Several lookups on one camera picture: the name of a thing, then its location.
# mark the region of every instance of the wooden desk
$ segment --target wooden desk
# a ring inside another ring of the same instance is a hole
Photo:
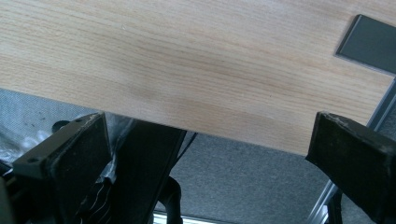
[[[0,88],[305,154],[317,111],[365,123],[392,77],[335,58],[384,1],[2,1]]]

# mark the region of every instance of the black cable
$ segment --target black cable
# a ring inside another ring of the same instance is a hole
[[[180,160],[180,158],[184,155],[184,153],[186,153],[187,149],[189,149],[189,147],[191,146],[192,142],[194,141],[194,139],[196,138],[196,136],[198,135],[198,133],[194,133],[189,141],[189,143],[184,147],[183,151],[181,152],[181,154],[177,157],[176,162],[174,165],[176,165],[176,163]]]

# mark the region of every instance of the gray carpet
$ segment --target gray carpet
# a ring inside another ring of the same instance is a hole
[[[302,156],[205,134],[172,177],[183,214],[236,223],[304,223],[328,180]]]

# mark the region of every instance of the metal frame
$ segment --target metal frame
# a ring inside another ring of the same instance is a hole
[[[184,224],[235,224],[233,222],[225,222],[203,217],[181,216]],[[154,211],[154,224],[166,224],[166,213],[162,211]]]
[[[396,79],[393,79],[387,92],[367,123],[367,127],[377,132],[384,120],[388,117],[389,112],[392,111],[393,107],[396,105],[395,102]],[[308,224],[323,224],[326,222],[329,217],[327,204],[331,200],[332,196],[337,192],[337,190],[338,188],[331,180],[329,180],[308,217]]]

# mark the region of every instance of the light wood grain surface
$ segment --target light wood grain surface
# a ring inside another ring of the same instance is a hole
[[[2,1],[0,88],[305,154],[317,111],[367,122],[392,77],[333,55],[393,0]]]

